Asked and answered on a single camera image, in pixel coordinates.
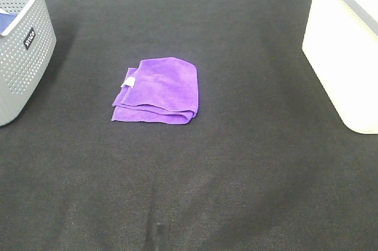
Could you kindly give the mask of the grey perforated plastic basket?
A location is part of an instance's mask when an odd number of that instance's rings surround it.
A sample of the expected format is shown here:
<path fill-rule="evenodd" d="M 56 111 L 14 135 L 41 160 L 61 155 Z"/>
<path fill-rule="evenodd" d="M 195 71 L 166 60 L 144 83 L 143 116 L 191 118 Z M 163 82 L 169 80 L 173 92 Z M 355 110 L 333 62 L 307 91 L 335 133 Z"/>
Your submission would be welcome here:
<path fill-rule="evenodd" d="M 38 86 L 56 46 L 45 0 L 1 0 L 17 17 L 1 33 L 1 125 L 12 122 Z"/>

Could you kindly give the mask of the purple folded microfiber towel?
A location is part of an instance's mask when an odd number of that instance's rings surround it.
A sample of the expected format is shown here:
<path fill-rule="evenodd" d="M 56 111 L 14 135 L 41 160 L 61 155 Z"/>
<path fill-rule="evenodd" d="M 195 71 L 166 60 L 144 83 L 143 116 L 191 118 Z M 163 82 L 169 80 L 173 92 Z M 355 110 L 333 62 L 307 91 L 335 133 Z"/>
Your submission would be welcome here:
<path fill-rule="evenodd" d="M 141 60 L 128 68 L 112 106 L 113 121 L 187 124 L 198 113 L 197 69 L 175 57 Z"/>

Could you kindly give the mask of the white plastic bin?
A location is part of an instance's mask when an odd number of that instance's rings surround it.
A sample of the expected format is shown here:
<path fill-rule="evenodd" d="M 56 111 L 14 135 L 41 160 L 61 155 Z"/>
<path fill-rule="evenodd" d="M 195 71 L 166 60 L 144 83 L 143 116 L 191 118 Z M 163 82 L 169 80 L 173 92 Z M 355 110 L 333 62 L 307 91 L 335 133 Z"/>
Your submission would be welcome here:
<path fill-rule="evenodd" d="M 302 50 L 343 123 L 377 133 L 377 0 L 312 0 Z"/>

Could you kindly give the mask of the blue towel in basket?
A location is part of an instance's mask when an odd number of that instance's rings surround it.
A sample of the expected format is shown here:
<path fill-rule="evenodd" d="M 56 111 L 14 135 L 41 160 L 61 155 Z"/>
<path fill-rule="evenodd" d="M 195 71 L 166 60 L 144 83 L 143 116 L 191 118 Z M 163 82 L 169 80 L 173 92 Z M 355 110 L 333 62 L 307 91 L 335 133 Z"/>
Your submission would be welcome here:
<path fill-rule="evenodd" d="M 0 13 L 0 33 L 2 33 L 16 17 L 16 14 Z"/>

